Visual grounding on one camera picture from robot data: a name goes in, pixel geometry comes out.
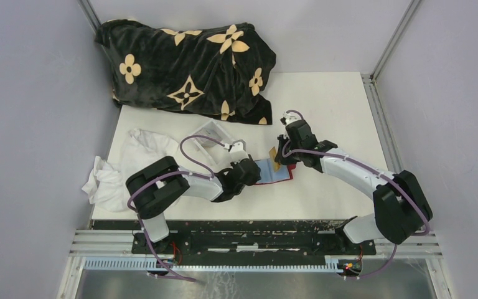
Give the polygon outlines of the red leather card holder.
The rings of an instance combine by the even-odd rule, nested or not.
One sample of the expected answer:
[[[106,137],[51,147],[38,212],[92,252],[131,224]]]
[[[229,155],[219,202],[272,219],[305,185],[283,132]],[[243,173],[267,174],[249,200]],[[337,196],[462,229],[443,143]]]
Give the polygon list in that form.
[[[260,169],[260,180],[256,185],[275,184],[283,181],[290,181],[293,179],[293,170],[296,165],[280,166],[278,170],[274,169],[272,159],[256,160],[255,163]]]

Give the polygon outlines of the yellow credit card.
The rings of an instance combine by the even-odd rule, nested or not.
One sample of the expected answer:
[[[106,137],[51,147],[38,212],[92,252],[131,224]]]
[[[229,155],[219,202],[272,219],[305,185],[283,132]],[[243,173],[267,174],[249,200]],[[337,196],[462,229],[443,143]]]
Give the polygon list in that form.
[[[282,165],[277,161],[277,149],[275,147],[272,147],[269,150],[269,158],[271,161],[272,169],[274,172],[277,172],[281,169]]]

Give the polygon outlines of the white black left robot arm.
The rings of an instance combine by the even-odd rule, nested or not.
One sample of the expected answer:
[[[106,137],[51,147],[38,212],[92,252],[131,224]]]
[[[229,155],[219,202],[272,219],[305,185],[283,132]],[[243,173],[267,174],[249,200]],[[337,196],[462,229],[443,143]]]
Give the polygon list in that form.
[[[171,245],[164,212],[181,196],[220,203],[239,195],[246,186],[261,179],[261,169],[251,159],[232,162],[214,176],[188,171],[172,156],[166,156],[130,176],[125,186],[129,192],[128,207],[137,213],[146,234],[147,245],[156,253],[166,252]]]

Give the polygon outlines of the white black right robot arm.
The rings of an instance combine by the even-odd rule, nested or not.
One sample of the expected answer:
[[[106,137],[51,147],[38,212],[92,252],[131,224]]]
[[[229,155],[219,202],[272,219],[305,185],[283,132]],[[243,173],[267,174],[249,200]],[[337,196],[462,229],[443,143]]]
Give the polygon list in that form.
[[[285,132],[278,136],[277,163],[302,163],[349,184],[373,202],[371,214],[347,219],[337,228],[334,244],[340,253],[351,254],[367,240],[400,245],[412,235],[429,233],[433,212],[413,173],[374,168],[329,140],[318,141],[306,120],[285,116],[281,122]]]

